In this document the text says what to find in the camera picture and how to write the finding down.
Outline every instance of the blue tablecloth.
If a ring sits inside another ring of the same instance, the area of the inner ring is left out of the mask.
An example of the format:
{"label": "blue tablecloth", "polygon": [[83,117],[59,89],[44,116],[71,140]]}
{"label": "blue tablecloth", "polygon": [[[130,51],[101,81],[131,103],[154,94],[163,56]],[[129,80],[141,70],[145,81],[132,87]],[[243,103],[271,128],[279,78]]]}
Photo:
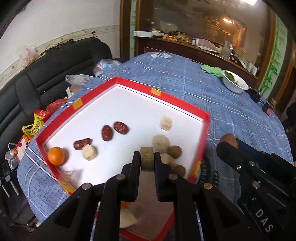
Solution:
{"label": "blue tablecloth", "polygon": [[[146,53],[121,66],[107,69],[72,96],[45,126],[77,98],[104,81],[119,76],[159,89],[210,114],[205,154],[212,170],[220,172],[220,191],[232,202],[235,203],[240,196],[238,174],[216,154],[216,146],[224,134],[231,133],[259,151],[274,152],[293,163],[287,136],[275,114],[267,116],[261,110],[261,104],[254,103],[247,93],[231,92],[221,80],[204,73],[200,64],[170,55],[172,58]],[[68,195],[54,180],[40,156],[33,140],[21,160],[17,176],[33,212],[42,222]]]}

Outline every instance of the black sofa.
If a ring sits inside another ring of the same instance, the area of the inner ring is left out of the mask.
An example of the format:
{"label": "black sofa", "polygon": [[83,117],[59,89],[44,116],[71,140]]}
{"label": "black sofa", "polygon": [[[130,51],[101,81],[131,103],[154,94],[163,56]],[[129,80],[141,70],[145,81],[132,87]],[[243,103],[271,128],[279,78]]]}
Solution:
{"label": "black sofa", "polygon": [[[0,90],[0,164],[4,161],[8,143],[17,143],[23,135],[22,127],[33,123],[33,112],[44,110],[48,104],[66,96],[65,90],[70,84],[64,81],[65,76],[93,76],[93,67],[103,58],[112,59],[112,54],[108,45],[98,38],[71,40],[50,49]],[[12,180],[21,190],[16,173]],[[6,225],[26,223],[33,213],[24,194],[16,196],[11,185],[6,184],[6,187],[14,197],[8,199],[0,188],[0,224],[3,221]]]}

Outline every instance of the yellow label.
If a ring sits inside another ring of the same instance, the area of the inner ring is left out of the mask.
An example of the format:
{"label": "yellow label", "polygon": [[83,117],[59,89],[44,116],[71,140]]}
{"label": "yellow label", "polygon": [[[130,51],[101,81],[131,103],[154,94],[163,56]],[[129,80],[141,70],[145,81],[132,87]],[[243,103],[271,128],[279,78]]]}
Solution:
{"label": "yellow label", "polygon": [[159,90],[157,90],[157,89],[153,89],[153,88],[151,88],[150,92],[151,92],[152,94],[157,95],[157,96],[161,96],[161,91],[159,91]]}
{"label": "yellow label", "polygon": [[32,125],[22,127],[23,133],[26,134],[30,139],[32,139],[36,132],[39,131],[44,125],[44,122],[41,119],[41,116],[34,113],[34,123]]}
{"label": "yellow label", "polygon": [[198,172],[199,172],[199,170],[200,170],[201,163],[202,163],[201,161],[197,161],[197,162],[193,165],[193,167],[192,167],[192,169],[191,169],[191,173],[190,173],[191,176],[197,176],[197,174],[198,174]]}
{"label": "yellow label", "polygon": [[77,99],[76,101],[74,101],[74,103],[72,104],[74,110],[77,110],[82,105],[83,105],[83,103],[82,103],[82,100],[80,98]]}
{"label": "yellow label", "polygon": [[76,191],[75,188],[69,182],[58,181],[58,183],[60,184],[62,189],[68,194],[74,193]]}

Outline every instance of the red tray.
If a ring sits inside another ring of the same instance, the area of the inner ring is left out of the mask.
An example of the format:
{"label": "red tray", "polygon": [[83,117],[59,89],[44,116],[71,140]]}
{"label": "red tray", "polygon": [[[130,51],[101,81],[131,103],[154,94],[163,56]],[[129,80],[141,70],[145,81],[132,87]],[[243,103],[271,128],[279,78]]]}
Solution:
{"label": "red tray", "polygon": [[[170,131],[159,127],[164,115],[173,120]],[[101,128],[105,124],[112,126],[115,121],[126,123],[129,133],[114,132],[113,139],[104,142]],[[141,146],[152,146],[152,137],[164,134],[171,145],[182,148],[182,156],[176,159],[176,164],[186,168],[185,177],[193,182],[202,158],[208,124],[209,114],[199,108],[146,85],[116,77],[65,108],[38,134],[36,142],[57,179],[60,170],[79,170],[79,175],[73,175],[71,180],[78,188],[85,182],[93,185],[106,182],[120,173],[124,164],[131,162],[134,151],[139,151]],[[92,145],[98,148],[98,157],[91,161],[84,160],[80,151],[72,146],[74,141],[83,138],[91,138]],[[65,148],[69,153],[68,161],[59,169],[47,159],[46,150],[53,146]],[[173,205],[157,201],[152,179],[147,174],[140,175],[137,201],[129,206],[133,210],[143,205],[142,219],[140,217],[138,224],[120,230],[120,234],[130,240],[162,240],[173,224]]]}

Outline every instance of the plastic bag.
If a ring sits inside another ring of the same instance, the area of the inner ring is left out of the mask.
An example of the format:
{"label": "plastic bag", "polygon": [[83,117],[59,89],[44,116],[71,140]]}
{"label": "plastic bag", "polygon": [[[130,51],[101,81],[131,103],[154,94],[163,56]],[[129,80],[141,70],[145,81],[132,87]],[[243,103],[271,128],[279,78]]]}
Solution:
{"label": "plastic bag", "polygon": [[170,32],[175,32],[178,30],[178,26],[173,24],[173,23],[167,23],[164,21],[160,21],[160,29],[164,33],[170,33]]}
{"label": "plastic bag", "polygon": [[63,190],[68,194],[72,194],[76,191],[76,189],[70,183],[70,179],[73,174],[74,171],[60,171],[60,175],[57,180]]}
{"label": "plastic bag", "polygon": [[14,148],[13,149],[10,148],[10,146],[12,146],[12,145],[16,146],[17,144],[14,144],[14,143],[9,143],[8,144],[9,151],[7,151],[4,158],[8,162],[10,169],[14,170],[18,165],[18,161],[17,161],[17,159],[16,159],[16,157],[15,157],[15,155],[13,153]]}
{"label": "plastic bag", "polygon": [[22,46],[18,49],[19,59],[22,67],[27,67],[37,58],[36,46]]}
{"label": "plastic bag", "polygon": [[81,89],[87,82],[93,80],[93,76],[81,74],[81,75],[66,75],[65,81],[71,84],[70,88],[70,96],[77,92],[77,90]]}
{"label": "plastic bag", "polygon": [[121,63],[117,60],[104,58],[99,63],[97,63],[97,65],[93,69],[93,72],[95,76],[98,76],[107,69],[114,68],[115,66],[120,65]]}
{"label": "plastic bag", "polygon": [[217,52],[221,52],[221,48],[217,48],[213,43],[206,39],[196,39],[196,45],[206,47]]}

